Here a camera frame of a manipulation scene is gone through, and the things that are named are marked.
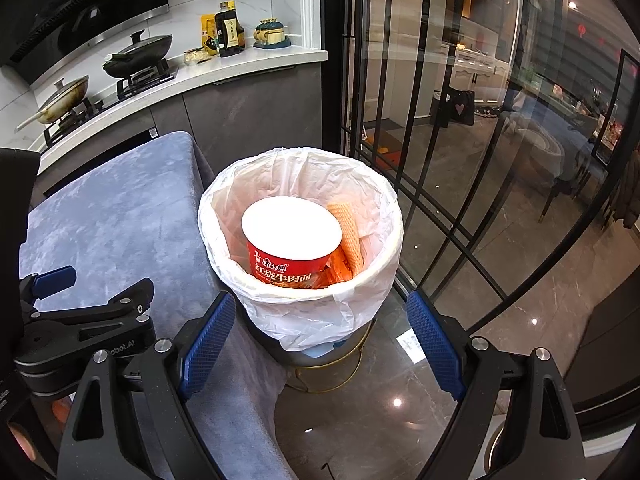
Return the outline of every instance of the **beige frying pan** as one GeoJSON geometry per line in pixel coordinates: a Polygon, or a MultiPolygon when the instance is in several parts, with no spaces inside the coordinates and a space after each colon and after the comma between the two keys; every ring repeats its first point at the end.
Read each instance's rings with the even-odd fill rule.
{"type": "Polygon", "coordinates": [[[27,124],[33,123],[33,121],[38,121],[41,124],[54,123],[82,102],[89,87],[89,76],[86,75],[64,86],[62,81],[61,79],[56,83],[58,90],[45,101],[36,114],[16,126],[16,132],[23,129],[27,124]]]}

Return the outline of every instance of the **white paper on floor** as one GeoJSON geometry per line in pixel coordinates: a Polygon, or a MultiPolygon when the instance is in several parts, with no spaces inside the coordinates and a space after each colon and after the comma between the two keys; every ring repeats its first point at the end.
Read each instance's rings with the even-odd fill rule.
{"type": "Polygon", "coordinates": [[[427,358],[422,351],[422,347],[420,346],[418,338],[415,336],[413,328],[410,328],[403,334],[396,337],[396,340],[400,343],[400,346],[409,356],[409,359],[411,359],[414,365],[427,358]]]}

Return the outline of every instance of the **blue velvet cloth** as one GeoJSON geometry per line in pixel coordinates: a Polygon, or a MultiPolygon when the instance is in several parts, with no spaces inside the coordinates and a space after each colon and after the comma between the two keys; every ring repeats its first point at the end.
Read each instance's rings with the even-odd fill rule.
{"type": "MultiPolygon", "coordinates": [[[[110,160],[75,180],[29,215],[20,275],[72,265],[76,285],[39,301],[39,310],[104,304],[148,276],[148,314],[158,337],[173,337],[201,316],[220,291],[198,231],[203,186],[213,174],[192,137],[174,132],[110,160]]],[[[227,339],[188,410],[229,480],[295,479],[274,436],[275,401],[286,373],[242,320],[227,339]]],[[[142,396],[136,411],[156,474],[170,477],[142,396]]]]}

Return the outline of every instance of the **silver screw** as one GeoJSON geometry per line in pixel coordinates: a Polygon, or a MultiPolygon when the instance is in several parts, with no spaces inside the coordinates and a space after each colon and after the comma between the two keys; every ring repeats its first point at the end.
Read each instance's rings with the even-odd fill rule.
{"type": "Polygon", "coordinates": [[[169,339],[160,339],[156,341],[154,345],[154,350],[158,353],[164,353],[171,348],[171,341],[169,339]]]}
{"type": "Polygon", "coordinates": [[[471,340],[471,346],[483,352],[489,348],[489,342],[484,337],[475,337],[471,340]]]}
{"type": "Polygon", "coordinates": [[[101,363],[107,358],[108,355],[109,355],[109,353],[106,350],[98,350],[94,354],[94,361],[96,363],[101,363]]]}
{"type": "Polygon", "coordinates": [[[546,348],[537,348],[536,356],[541,361],[549,361],[551,354],[549,353],[549,350],[547,350],[546,348]]]}

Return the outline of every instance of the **white trash bag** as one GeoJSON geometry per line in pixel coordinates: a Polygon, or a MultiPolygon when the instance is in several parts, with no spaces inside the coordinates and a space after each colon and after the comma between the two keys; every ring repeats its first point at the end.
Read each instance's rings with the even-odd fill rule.
{"type": "Polygon", "coordinates": [[[362,162],[315,148],[276,148],[238,160],[204,192],[200,235],[211,266],[251,321],[287,351],[340,341],[368,323],[389,293],[402,248],[402,214],[388,180],[362,162]],[[251,274],[242,214],[268,196],[353,208],[364,270],[317,290],[268,285],[251,274]]]}

